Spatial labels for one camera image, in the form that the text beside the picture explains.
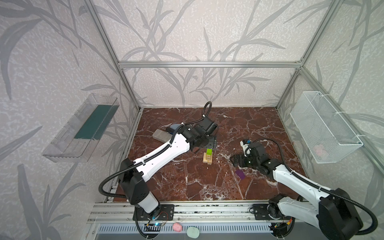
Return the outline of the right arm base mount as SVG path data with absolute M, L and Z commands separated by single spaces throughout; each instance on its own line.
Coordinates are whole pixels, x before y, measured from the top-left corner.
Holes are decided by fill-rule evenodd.
M 277 205 L 274 204 L 253 204 L 249 209 L 249 213 L 254 215 L 255 220 L 288 222 L 292 218 L 283 215 Z

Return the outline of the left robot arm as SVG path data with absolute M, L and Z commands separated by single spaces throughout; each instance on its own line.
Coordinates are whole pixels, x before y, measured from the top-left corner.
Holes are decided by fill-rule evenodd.
M 141 158 L 134 161 L 126 159 L 121 163 L 121 171 L 140 164 L 119 176 L 124 198 L 146 214 L 158 213 L 161 204 L 150 191 L 147 182 L 166 164 L 194 148 L 213 150 L 217 142 L 214 135 L 217 128 L 218 125 L 208 117 L 203 117 L 195 124 L 173 124 L 167 127 L 170 139 L 163 145 Z

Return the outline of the green block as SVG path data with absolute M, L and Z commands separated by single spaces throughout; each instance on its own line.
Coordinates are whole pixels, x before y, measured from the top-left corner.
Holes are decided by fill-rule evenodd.
M 211 156 L 213 154 L 213 150 L 207 149 L 206 154 L 207 154 L 207 156 Z

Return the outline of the purple block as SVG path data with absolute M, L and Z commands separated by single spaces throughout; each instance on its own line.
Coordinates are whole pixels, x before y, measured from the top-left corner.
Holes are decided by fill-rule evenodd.
M 236 175 L 241 179 L 245 179 L 246 178 L 246 175 L 245 173 L 242 171 L 242 170 L 236 170 Z

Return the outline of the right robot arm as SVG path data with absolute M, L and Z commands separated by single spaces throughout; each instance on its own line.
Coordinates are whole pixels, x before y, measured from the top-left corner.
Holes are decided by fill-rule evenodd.
M 349 240 L 363 228 L 356 206 L 348 202 L 350 196 L 345 191 L 316 185 L 279 160 L 270 158 L 261 143 L 242 140 L 240 145 L 243 153 L 230 158 L 235 167 L 257 170 L 305 200 L 301 202 L 284 195 L 270 199 L 271 218 L 294 217 L 318 228 L 329 240 Z

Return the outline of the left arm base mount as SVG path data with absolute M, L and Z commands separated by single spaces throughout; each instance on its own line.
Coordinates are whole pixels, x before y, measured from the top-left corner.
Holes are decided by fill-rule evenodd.
M 147 213 L 141 207 L 135 208 L 134 221 L 171 221 L 175 213 L 175 205 L 160 204 L 153 212 Z

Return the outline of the wood block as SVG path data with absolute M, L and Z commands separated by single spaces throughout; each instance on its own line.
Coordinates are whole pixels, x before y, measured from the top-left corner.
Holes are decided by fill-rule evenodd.
M 213 161 L 212 160 L 203 160 L 203 163 L 206 163 L 206 164 L 208 164 L 208 165 L 211 165 L 212 163 L 213 163 Z
M 204 158 L 203 158 L 203 160 L 212 160 L 212 155 L 211 156 L 207 156 L 207 154 L 206 153 L 204 153 Z

